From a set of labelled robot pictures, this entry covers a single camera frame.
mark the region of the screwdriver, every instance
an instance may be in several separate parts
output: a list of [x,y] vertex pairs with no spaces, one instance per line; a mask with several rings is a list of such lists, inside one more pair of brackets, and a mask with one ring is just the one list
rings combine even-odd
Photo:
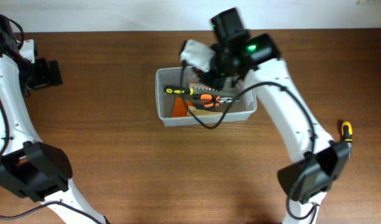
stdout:
[[341,138],[347,143],[347,146],[349,147],[349,158],[351,157],[352,153],[352,135],[353,129],[351,123],[348,121],[343,122],[341,128]]

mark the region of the white background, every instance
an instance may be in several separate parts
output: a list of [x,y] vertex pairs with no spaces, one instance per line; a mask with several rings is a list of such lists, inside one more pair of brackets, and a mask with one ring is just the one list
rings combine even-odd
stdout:
[[26,32],[209,30],[211,17],[235,6],[250,29],[381,27],[381,4],[357,1],[0,0],[0,14]]

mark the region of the brown tabletop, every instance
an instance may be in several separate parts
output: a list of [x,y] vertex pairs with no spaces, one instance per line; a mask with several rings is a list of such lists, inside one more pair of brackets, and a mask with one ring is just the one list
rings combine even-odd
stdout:
[[[354,127],[353,155],[318,223],[381,223],[381,29],[270,30],[298,90],[338,140]],[[155,72],[178,67],[186,39],[212,32],[26,34],[57,59],[62,86],[25,102],[44,142],[63,149],[76,186],[111,223],[280,223],[277,171],[291,164],[263,105],[247,121],[166,128]],[[0,214],[39,205],[0,187]],[[0,223],[63,223],[49,209]]]

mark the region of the black cable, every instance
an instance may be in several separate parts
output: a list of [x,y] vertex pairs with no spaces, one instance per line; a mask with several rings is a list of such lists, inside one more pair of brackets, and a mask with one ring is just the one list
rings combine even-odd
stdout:
[[1,110],[2,118],[4,120],[4,126],[5,126],[5,137],[3,138],[4,145],[0,151],[0,162],[1,162],[2,155],[5,153],[6,149],[8,148],[8,144],[10,140],[8,117],[6,116],[5,109],[4,109],[4,106],[2,105],[1,99],[0,99],[0,110]]
[[[182,82],[183,82],[183,75],[184,75],[184,72],[185,72],[185,68],[187,67],[187,63],[185,61],[182,61],[182,69],[181,69],[181,74],[180,74],[180,87],[182,87]],[[221,118],[218,120],[218,122],[216,124],[214,124],[213,126],[208,126],[206,124],[204,124],[204,122],[202,122],[200,119],[197,118],[197,116],[195,114],[193,114],[193,112],[191,110],[189,110],[189,107],[185,101],[185,96],[184,94],[182,93],[181,94],[181,98],[182,98],[182,101],[183,101],[183,104],[186,106],[187,110],[189,111],[189,113],[194,117],[195,120],[197,120],[197,122],[199,122],[199,124],[201,124],[202,126],[204,126],[205,128],[207,129],[215,129],[217,128],[221,123],[222,123],[222,120],[224,119],[224,117],[226,116],[226,114],[228,113],[228,111],[230,110],[230,108],[232,107],[232,105],[240,99],[240,97],[242,97],[245,93],[247,93],[248,91],[254,89],[254,88],[257,88],[257,87],[260,87],[260,86],[265,86],[265,85],[268,85],[268,86],[277,86],[280,88],[280,91],[285,91],[291,98],[292,100],[298,105],[299,109],[302,111],[302,113],[304,114],[307,122],[308,122],[308,125],[311,129],[311,137],[310,137],[310,140],[311,140],[311,153],[313,154],[314,153],[314,147],[315,147],[315,130],[314,130],[314,126],[313,126],[313,122],[307,112],[307,110],[305,109],[305,107],[302,105],[302,103],[299,101],[299,99],[290,91],[287,89],[287,87],[279,84],[279,83],[275,83],[275,82],[260,82],[260,83],[257,83],[255,85],[252,85],[248,88],[246,88],[245,90],[241,91],[239,94],[237,94],[237,96],[235,96],[233,98],[233,100],[229,103],[229,105],[227,106],[227,108],[225,109],[225,111],[223,112]],[[300,182],[302,181],[303,177],[305,176],[305,173],[306,173],[306,168],[308,167],[309,163],[312,161],[312,158],[311,156],[307,157],[305,159],[305,165],[304,165],[304,169],[302,170],[302,173],[298,176],[297,180],[295,181],[295,183],[292,185],[291,189],[290,189],[290,193],[289,193],[289,196],[292,198],[293,197],[293,194],[295,193],[295,190],[296,188],[298,187],[298,185],[300,184]],[[290,203],[290,198],[288,197],[287,198],[287,210],[288,210],[288,214],[296,219],[296,220],[304,220],[306,218],[308,218],[308,216],[311,215],[311,213],[313,211],[316,210],[316,206],[317,205],[314,205],[311,210],[308,212],[307,216],[304,216],[304,217],[297,217],[295,216],[294,214],[292,214],[291,210],[290,210],[290,206],[289,206],[289,203]]]
[[17,218],[22,218],[22,217],[24,217],[24,216],[26,216],[26,215],[30,215],[30,214],[33,213],[33,212],[36,212],[36,211],[38,211],[38,210],[40,210],[40,209],[43,209],[43,208],[45,208],[45,207],[47,207],[47,206],[49,206],[49,205],[60,205],[60,206],[63,206],[63,207],[65,207],[65,208],[67,208],[67,209],[70,209],[70,210],[73,211],[73,212],[79,213],[79,214],[81,214],[81,215],[83,215],[83,216],[89,218],[90,220],[94,221],[94,222],[97,223],[97,224],[102,224],[101,222],[99,222],[97,219],[95,219],[95,218],[92,217],[91,215],[88,215],[87,213],[85,213],[85,212],[83,212],[83,211],[80,211],[80,210],[78,210],[78,209],[76,209],[76,208],[73,208],[73,207],[71,207],[71,206],[69,206],[69,205],[66,205],[65,203],[63,203],[63,202],[61,202],[61,201],[49,202],[49,203],[40,205],[40,206],[38,206],[38,207],[35,207],[35,208],[33,208],[32,210],[29,210],[29,211],[26,211],[26,212],[24,212],[24,213],[21,213],[21,214],[18,214],[18,215],[14,215],[14,216],[11,216],[11,217],[7,217],[7,216],[4,216],[4,215],[0,215],[0,219],[2,219],[2,220],[14,220],[14,219],[17,219]]
[[17,46],[17,48],[19,49],[19,50],[21,50],[21,48],[23,47],[23,44],[24,44],[24,31],[23,31],[23,28],[22,28],[22,26],[21,25],[19,25],[15,20],[13,20],[13,19],[9,19],[9,21],[11,21],[13,24],[15,24],[15,26],[20,30],[20,32],[21,32],[21,38],[22,38],[22,40],[21,40],[21,43]]

